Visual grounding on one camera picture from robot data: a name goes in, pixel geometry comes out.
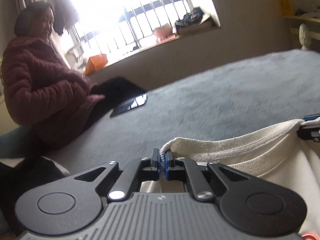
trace red ring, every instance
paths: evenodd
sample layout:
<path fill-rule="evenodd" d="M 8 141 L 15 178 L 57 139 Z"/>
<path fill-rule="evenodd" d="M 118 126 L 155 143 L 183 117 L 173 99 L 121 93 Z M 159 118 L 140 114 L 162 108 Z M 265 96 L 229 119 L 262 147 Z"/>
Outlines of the red ring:
<path fill-rule="evenodd" d="M 304 235 L 302 235 L 301 237 L 302 237 L 303 239 L 320 240 L 317 235 L 311 234 L 311 233 L 304 234 Z"/>

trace orange bag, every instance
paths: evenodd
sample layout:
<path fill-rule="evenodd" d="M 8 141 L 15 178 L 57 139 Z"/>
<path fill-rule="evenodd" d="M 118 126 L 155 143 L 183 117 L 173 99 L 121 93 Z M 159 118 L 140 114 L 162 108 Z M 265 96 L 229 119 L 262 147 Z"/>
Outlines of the orange bag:
<path fill-rule="evenodd" d="M 102 69 L 108 63 L 106 54 L 99 54 L 96 56 L 89 57 L 88 63 L 85 67 L 84 74 L 86 76 Z"/>

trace maroon jacket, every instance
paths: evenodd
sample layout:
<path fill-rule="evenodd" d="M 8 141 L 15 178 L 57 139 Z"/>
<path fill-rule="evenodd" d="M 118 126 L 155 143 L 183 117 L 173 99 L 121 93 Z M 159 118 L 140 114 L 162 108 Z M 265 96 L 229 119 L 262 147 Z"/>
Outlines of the maroon jacket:
<path fill-rule="evenodd" d="M 20 37 L 3 55 L 4 97 L 12 119 L 31 125 L 49 146 L 76 138 L 103 96 L 89 95 L 89 78 L 66 67 L 41 39 Z"/>

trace cream fabric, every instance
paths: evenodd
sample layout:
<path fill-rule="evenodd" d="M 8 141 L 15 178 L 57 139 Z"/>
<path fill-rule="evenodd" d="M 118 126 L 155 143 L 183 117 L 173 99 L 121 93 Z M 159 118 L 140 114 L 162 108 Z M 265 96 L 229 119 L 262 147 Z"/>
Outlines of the cream fabric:
<path fill-rule="evenodd" d="M 256 132 L 222 141 L 175 138 L 161 149 L 171 149 L 174 157 L 194 159 L 198 164 L 219 161 L 232 168 L 290 188 L 300 194 L 308 206 L 300 233 L 320 236 L 320 144 L 297 136 L 301 125 L 296 119 L 275 124 Z M 142 191 L 176 192 L 178 182 L 146 182 Z"/>

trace woman's arm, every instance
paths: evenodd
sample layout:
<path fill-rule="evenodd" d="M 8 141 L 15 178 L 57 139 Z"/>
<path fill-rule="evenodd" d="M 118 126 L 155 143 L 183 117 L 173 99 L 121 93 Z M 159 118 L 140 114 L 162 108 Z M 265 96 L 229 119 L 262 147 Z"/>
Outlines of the woman's arm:
<path fill-rule="evenodd" d="M 20 125 L 33 125 L 65 108 L 73 99 L 70 82 L 61 80 L 32 91 L 29 68 L 23 57 L 3 64 L 4 96 L 12 119 Z"/>

